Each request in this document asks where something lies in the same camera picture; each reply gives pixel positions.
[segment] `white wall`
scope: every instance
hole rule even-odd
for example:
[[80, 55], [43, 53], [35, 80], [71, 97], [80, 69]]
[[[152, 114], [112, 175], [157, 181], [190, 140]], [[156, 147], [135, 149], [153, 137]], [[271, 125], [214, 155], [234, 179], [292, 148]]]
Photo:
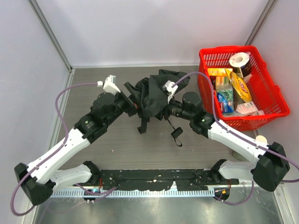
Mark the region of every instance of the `white wall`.
[[[54, 125], [55, 96], [67, 69], [26, 0], [0, 1], [1, 223], [21, 223], [9, 208], [17, 184], [14, 167], [41, 156]], [[28, 203], [22, 189], [15, 205]]]
[[243, 45], [267, 0], [37, 0], [74, 66], [198, 63]]
[[[268, 142], [282, 144], [289, 158], [299, 163], [299, 1], [278, 1], [253, 44], [268, 64], [274, 82], [280, 86], [291, 114], [276, 119], [259, 129]], [[299, 178], [299, 171], [291, 167], [286, 179]], [[293, 213], [298, 219], [299, 183], [286, 185]]]

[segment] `toilet paper roll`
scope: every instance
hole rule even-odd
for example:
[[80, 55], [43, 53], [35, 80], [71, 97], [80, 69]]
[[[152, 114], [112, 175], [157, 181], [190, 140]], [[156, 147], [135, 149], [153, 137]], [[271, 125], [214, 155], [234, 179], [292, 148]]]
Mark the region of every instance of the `toilet paper roll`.
[[233, 67], [233, 72], [240, 78], [244, 78], [251, 74], [251, 63], [249, 54], [240, 52], [230, 57], [230, 66]]

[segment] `black strap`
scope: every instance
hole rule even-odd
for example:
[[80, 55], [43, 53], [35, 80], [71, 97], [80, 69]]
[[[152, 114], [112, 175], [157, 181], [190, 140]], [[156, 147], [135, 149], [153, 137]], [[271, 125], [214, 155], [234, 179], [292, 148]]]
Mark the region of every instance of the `black strap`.
[[[168, 123], [170, 124], [170, 126], [173, 128], [174, 132], [180, 128], [180, 127], [179, 127], [179, 128], [175, 128], [175, 127], [173, 126], [173, 124], [170, 122], [170, 120], [168, 120], [168, 119], [166, 119], [166, 120], [168, 121]], [[182, 146], [183, 146], [182, 142], [181, 142], [180, 139], [178, 139], [177, 137], [174, 137], [173, 133], [171, 133], [171, 136], [173, 137], [174, 142], [176, 143], [176, 145], [177, 145], [178, 147], [182, 147]]]
[[174, 142], [176, 143], [176, 145], [177, 145], [178, 147], [182, 147], [182, 146], [183, 146], [182, 142], [181, 142], [180, 139], [178, 139], [178, 138], [174, 139]]
[[146, 128], [148, 126], [149, 121], [150, 119], [141, 118], [141, 125], [137, 128], [140, 134], [144, 134], [146, 132]]

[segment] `red plastic basket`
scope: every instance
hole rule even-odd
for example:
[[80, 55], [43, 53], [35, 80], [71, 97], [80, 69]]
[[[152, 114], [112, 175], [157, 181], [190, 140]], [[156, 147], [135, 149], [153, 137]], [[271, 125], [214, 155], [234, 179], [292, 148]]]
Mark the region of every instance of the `red plastic basket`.
[[[290, 114], [290, 109], [280, 93], [280, 88], [275, 85], [266, 69], [267, 64], [263, 61], [254, 46], [225, 46], [210, 49], [202, 49], [199, 52], [199, 71], [210, 78], [207, 68], [230, 68], [229, 59], [238, 52], [250, 54], [252, 77], [247, 84], [252, 101], [265, 115], [247, 117], [223, 117], [219, 104], [216, 103], [216, 115], [226, 124], [239, 131], [255, 130], [275, 118], [285, 117]], [[205, 110], [212, 113], [211, 89], [207, 80], [198, 77], [199, 91], [204, 103]], [[215, 102], [218, 102], [214, 91]]]

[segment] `gray floor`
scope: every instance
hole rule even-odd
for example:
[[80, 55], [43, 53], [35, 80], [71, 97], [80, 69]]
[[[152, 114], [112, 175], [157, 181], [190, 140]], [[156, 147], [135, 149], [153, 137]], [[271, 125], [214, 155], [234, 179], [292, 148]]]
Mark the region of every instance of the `gray floor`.
[[[249, 192], [250, 187], [232, 188], [229, 200], [242, 201]], [[274, 194], [258, 187], [247, 203], [238, 206], [225, 205], [211, 197], [106, 198], [69, 210], [82, 201], [82, 198], [51, 198], [38, 207], [33, 224], [283, 223]]]
[[[174, 71], [196, 71], [196, 66], [185, 67], [134, 67], [134, 68], [98, 68], [76, 69], [72, 84], [97, 82], [110, 75], [116, 75], [116, 84], [129, 95], [123, 84], [129, 81], [135, 85], [140, 79], [158, 73], [159, 69]], [[199, 93], [197, 78], [193, 76], [189, 85], [176, 95], [181, 100], [186, 91]], [[78, 87], [72, 89], [68, 98], [64, 118], [71, 128], [80, 117], [89, 112], [90, 106], [102, 92], [97, 87]], [[175, 127], [182, 127], [180, 136], [183, 147], [175, 145], [170, 133], [172, 128], [166, 121], [151, 119], [145, 134], [139, 134], [140, 125], [137, 116], [129, 118], [121, 115], [88, 148], [77, 153], [62, 167], [72, 168], [86, 160], [92, 160], [102, 169], [155, 169], [155, 168], [211, 168], [219, 159], [235, 160], [226, 146], [194, 133], [186, 120], [171, 118]]]

